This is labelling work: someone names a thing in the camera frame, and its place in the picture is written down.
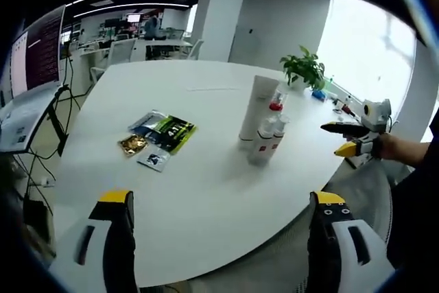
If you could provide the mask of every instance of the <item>white pillar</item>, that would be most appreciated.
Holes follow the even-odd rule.
[[[243,0],[199,0],[192,43],[204,40],[200,60],[228,62]]]

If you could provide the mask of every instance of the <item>white packet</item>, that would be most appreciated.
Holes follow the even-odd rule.
[[[140,153],[137,163],[151,167],[157,172],[161,172],[165,168],[170,156],[171,155],[168,151],[164,151],[163,149],[150,144]]]

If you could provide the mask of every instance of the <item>white plant pot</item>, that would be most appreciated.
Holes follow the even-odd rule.
[[[296,80],[294,80],[289,87],[293,91],[303,92],[307,87],[309,87],[309,84],[303,80],[303,77],[301,75],[296,75],[298,77]]]

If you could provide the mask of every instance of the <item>white round table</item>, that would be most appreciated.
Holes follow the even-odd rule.
[[[320,129],[337,120],[329,102],[291,92],[292,122],[269,165],[249,165],[237,148],[254,75],[279,71],[207,61],[111,66],[85,101],[67,141],[56,185],[59,235],[88,217],[101,194],[134,191],[139,287],[190,279],[255,249],[291,222],[342,162],[343,142]],[[198,130],[162,173],[125,157],[117,142],[152,109]]]

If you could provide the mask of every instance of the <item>laptop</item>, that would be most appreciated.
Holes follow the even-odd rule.
[[[62,92],[60,34],[65,6],[32,23],[12,44],[13,99],[0,110],[0,153],[27,152],[48,108]]]

